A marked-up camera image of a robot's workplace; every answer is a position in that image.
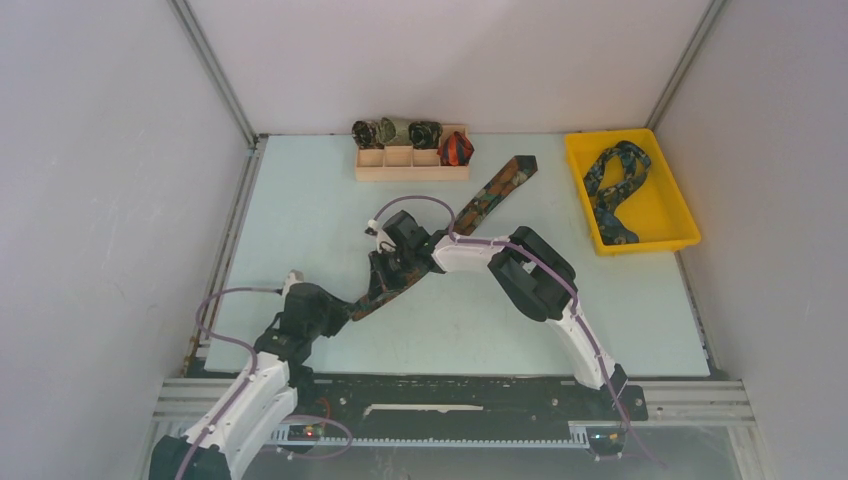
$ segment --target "wooden organizer box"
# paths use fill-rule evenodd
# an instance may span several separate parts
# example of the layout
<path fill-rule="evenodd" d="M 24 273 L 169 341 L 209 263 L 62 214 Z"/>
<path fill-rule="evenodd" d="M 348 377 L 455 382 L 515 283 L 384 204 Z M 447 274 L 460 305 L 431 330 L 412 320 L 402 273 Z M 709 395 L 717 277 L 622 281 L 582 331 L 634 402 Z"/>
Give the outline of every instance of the wooden organizer box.
<path fill-rule="evenodd" d="M 454 132 L 468 135 L 465 125 L 442 125 L 439 145 Z M 359 182 L 434 182 L 471 178 L 471 165 L 443 166 L 436 149 L 415 150 L 411 146 L 357 150 L 356 180 Z"/>

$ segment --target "yellow plastic bin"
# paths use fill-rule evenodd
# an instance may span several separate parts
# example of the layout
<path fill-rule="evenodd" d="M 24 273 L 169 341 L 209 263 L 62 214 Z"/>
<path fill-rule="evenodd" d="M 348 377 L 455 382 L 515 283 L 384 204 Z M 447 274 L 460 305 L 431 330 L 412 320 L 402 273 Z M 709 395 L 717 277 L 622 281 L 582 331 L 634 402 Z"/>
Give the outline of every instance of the yellow plastic bin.
<path fill-rule="evenodd" d="M 589 198 L 583 177 L 601 152 L 622 140 L 635 143 L 651 157 L 651 170 L 645 183 L 615 210 L 615 216 L 621 223 L 639 236 L 639 243 L 604 245 L 592 212 L 595 198 Z M 565 136 L 565 156 L 574 175 L 577 195 L 589 222 L 589 235 L 598 255 L 676 251 L 701 241 L 701 233 L 677 188 L 654 132 L 647 128 L 637 128 L 570 133 Z M 621 162 L 617 158 L 612 159 L 607 163 L 601 188 L 618 183 L 623 178 Z"/>

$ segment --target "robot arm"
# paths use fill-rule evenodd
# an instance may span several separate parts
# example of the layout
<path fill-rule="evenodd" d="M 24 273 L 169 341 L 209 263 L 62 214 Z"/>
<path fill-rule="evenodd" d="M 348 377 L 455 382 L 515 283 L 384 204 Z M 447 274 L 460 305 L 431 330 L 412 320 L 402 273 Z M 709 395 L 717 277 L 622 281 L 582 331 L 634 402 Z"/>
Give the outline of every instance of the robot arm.
<path fill-rule="evenodd" d="M 224 396 L 181 438 L 163 437 L 154 447 L 150 480 L 174 480 L 191 445 L 202 437 L 183 479 L 239 480 L 271 433 L 297 408 L 311 403 L 312 370 L 303 365 L 312 342 L 333 336 L 348 319 L 346 302 L 292 272 L 283 287 L 285 308 L 256 340 L 257 369 L 241 371 Z M 239 395 L 236 391 L 243 388 Z M 217 419 L 222 409 L 226 412 Z"/>
<path fill-rule="evenodd" d="M 618 395 L 627 376 L 620 365 L 594 340 L 591 327 L 575 299 L 548 272 L 528 257 L 505 244 L 519 246 L 553 269 L 571 287 L 575 272 L 550 245 L 533 230 L 519 227 L 512 235 L 491 240 L 463 237 L 453 239 L 445 230 L 428 234 L 411 215 L 400 211 L 382 228 L 368 224 L 376 237 L 377 250 L 369 254 L 371 284 L 369 297 L 405 289 L 407 275 L 421 269 L 435 273 L 489 271 L 513 304 L 528 318 L 550 325 L 562 340 L 572 359 L 576 380 L 593 390 L 593 395 L 610 405 L 610 392 L 601 371 L 603 362 L 610 375 L 610 387 Z M 312 370 L 303 365 L 318 336 L 331 337 L 350 318 L 352 305 L 332 296 L 321 287 L 304 283 L 293 272 L 282 290 L 285 308 L 257 339 L 258 370 L 246 367 L 215 407 L 180 438 L 164 437 L 153 450 L 150 480 L 173 480 L 190 446 L 209 431 L 192 457 L 185 479 L 239 480 L 253 457 L 282 421 L 298 405 L 314 401 Z M 580 325 L 583 319 L 586 329 Z M 209 422 L 230 402 L 243 380 L 250 382 L 215 425 Z"/>
<path fill-rule="evenodd" d="M 580 305 L 576 305 L 572 312 L 574 299 L 562 285 L 533 261 L 504 246 L 510 243 L 532 253 L 576 292 L 574 269 L 532 229 L 519 227 L 510 236 L 488 241 L 473 239 L 473 243 L 464 243 L 463 240 L 469 237 L 456 235 L 451 239 L 444 230 L 428 235 L 411 215 L 400 211 L 387 220 L 382 229 L 376 227 L 376 222 L 369 222 L 369 231 L 376 234 L 378 254 L 388 257 L 383 264 L 410 264 L 410 259 L 418 258 L 437 273 L 490 272 L 521 313 L 554 329 L 572 360 L 574 377 L 579 383 L 601 390 L 606 383 L 599 365 L 602 361 L 606 371 L 612 375 L 615 391 L 621 391 L 626 376 L 597 342 L 600 354 L 596 353 L 592 339 L 578 324 L 578 316 L 584 322 L 586 318 Z M 382 269 L 379 276 L 391 278 L 392 272 L 388 270 Z M 597 338 L 588 323 L 586 327 L 589 334 Z"/>

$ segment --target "light blue table surface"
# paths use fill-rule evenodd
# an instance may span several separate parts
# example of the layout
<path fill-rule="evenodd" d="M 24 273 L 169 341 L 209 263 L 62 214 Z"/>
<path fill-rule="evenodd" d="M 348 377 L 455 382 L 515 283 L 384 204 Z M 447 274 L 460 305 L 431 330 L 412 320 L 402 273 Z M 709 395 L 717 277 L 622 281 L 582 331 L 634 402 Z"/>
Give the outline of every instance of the light blue table surface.
<path fill-rule="evenodd" d="M 359 183 L 349 136 L 269 139 L 227 286 L 280 287 L 291 269 L 353 301 L 368 287 L 366 222 L 389 200 L 433 195 L 459 211 L 511 157 L 535 155 L 539 171 L 489 215 L 475 236 L 533 228 L 577 271 L 587 319 L 631 376 L 705 376 L 709 371 L 671 253 L 598 257 L 565 164 L 562 135 L 471 135 L 469 182 Z M 428 202 L 397 205 L 428 231 L 446 212 Z M 386 213 L 388 218 L 396 209 Z M 249 343 L 283 307 L 280 297 L 225 298 L 215 330 Z M 236 371 L 247 353 L 213 341 L 206 367 Z M 494 277 L 429 274 L 409 291 L 337 336 L 320 338 L 307 365 L 321 372 L 569 375 L 550 327 L 519 313 Z"/>

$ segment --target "white enclosure wall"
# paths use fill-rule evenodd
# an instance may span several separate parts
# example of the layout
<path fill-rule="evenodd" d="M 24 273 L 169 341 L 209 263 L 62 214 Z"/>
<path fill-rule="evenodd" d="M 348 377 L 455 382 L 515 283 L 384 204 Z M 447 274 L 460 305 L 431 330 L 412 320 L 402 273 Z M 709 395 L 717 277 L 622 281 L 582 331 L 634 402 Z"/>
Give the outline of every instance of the white enclosure wall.
<path fill-rule="evenodd" d="M 164 0 L 0 2 L 0 478 L 128 478 L 246 145 Z"/>
<path fill-rule="evenodd" d="M 641 127 L 708 0 L 193 0 L 262 133 Z"/>
<path fill-rule="evenodd" d="M 846 22 L 844 0 L 731 2 L 658 129 L 704 323 L 783 479 L 848 472 Z"/>

